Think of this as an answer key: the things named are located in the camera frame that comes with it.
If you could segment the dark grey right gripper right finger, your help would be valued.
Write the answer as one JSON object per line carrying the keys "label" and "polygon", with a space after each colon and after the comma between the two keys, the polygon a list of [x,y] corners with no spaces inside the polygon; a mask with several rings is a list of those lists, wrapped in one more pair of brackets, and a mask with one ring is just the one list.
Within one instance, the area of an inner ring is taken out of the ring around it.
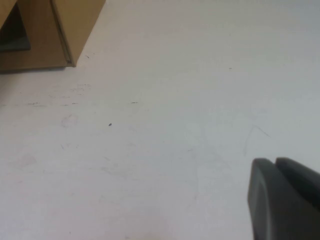
{"label": "dark grey right gripper right finger", "polygon": [[275,165],[304,199],[320,199],[320,174],[318,172],[286,157],[277,158]]}

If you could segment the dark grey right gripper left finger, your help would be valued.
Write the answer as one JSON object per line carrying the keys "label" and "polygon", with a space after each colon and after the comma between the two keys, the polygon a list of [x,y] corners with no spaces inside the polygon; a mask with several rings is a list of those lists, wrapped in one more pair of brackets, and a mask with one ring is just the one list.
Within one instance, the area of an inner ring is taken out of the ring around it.
{"label": "dark grey right gripper left finger", "polygon": [[247,202],[255,240],[320,238],[320,199],[304,199],[275,162],[252,161]]}

